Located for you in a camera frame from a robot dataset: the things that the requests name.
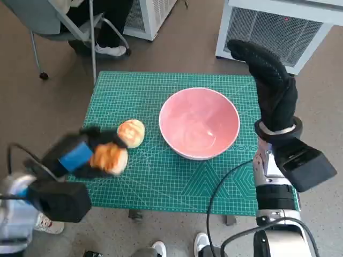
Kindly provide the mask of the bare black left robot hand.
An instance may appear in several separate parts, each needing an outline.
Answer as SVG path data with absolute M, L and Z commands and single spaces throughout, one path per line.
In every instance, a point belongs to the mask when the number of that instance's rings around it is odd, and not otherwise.
M 113 129 L 97 126 L 68 133 L 44 156 L 42 163 L 56 176 L 94 179 L 120 175 L 128 162 L 128 146 Z

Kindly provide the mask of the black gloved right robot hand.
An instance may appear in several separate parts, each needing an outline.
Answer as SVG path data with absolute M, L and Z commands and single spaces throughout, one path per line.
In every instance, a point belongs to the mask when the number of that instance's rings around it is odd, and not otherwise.
M 227 48 L 235 60 L 247 64 L 254 77 L 264 126 L 272 132 L 293 127 L 296 82 L 279 57 L 264 47 L 241 40 L 229 40 Z

